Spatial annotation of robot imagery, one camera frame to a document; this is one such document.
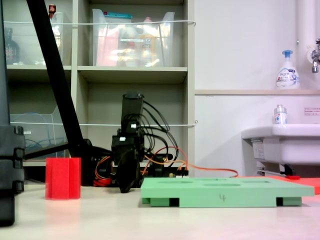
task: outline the white sink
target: white sink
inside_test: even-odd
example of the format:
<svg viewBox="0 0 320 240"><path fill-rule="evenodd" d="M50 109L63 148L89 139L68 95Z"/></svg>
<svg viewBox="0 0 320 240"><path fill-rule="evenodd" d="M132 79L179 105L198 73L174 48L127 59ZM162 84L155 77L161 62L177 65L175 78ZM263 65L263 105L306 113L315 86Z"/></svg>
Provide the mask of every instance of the white sink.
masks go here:
<svg viewBox="0 0 320 240"><path fill-rule="evenodd" d="M274 124L244 130L260 162L320 165L320 124Z"/></svg>

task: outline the green foam board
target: green foam board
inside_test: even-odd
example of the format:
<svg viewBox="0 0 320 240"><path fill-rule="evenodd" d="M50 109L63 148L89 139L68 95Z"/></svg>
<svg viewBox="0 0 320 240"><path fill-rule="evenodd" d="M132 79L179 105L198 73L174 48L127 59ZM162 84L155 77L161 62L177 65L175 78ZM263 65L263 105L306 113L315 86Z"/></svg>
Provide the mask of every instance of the green foam board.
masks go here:
<svg viewBox="0 0 320 240"><path fill-rule="evenodd" d="M145 178L143 204L152 207L238 208L301 206L304 196L314 196L312 186L273 178Z"/></svg>

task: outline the water tap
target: water tap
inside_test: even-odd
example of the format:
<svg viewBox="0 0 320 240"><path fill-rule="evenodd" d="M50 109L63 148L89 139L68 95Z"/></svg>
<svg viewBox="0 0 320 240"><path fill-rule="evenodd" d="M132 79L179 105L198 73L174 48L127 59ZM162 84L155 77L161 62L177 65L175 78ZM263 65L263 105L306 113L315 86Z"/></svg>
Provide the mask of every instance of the water tap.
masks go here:
<svg viewBox="0 0 320 240"><path fill-rule="evenodd" d="M312 72L314 74L318 73L319 72L319 67L318 67L318 63L320 63L320 38L317 38L315 40L316 42L316 45L318 47L317 50L313 50L312 51Z"/></svg>

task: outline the soap dispenser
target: soap dispenser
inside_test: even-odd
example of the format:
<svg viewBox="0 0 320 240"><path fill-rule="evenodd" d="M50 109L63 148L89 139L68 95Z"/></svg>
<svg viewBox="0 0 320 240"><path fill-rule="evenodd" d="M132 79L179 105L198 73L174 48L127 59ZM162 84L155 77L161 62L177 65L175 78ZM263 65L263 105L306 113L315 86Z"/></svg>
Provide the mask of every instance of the soap dispenser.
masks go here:
<svg viewBox="0 0 320 240"><path fill-rule="evenodd" d="M285 61L280 68L275 85L278 90L281 89L300 89L300 78L297 69L294 67L291 61L291 54L294 52L291 50L285 50L282 54L285 57Z"/></svg>

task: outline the table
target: table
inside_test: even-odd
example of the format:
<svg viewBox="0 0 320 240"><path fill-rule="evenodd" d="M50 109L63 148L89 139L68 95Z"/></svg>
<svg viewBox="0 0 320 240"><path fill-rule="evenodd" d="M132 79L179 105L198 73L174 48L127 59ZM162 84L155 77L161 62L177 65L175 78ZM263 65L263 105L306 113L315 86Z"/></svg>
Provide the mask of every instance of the table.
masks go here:
<svg viewBox="0 0 320 240"><path fill-rule="evenodd" d="M301 207L142 205L140 190L83 187L81 199L45 200L44 185L16 197L16 224L0 240L319 240L320 195Z"/></svg>

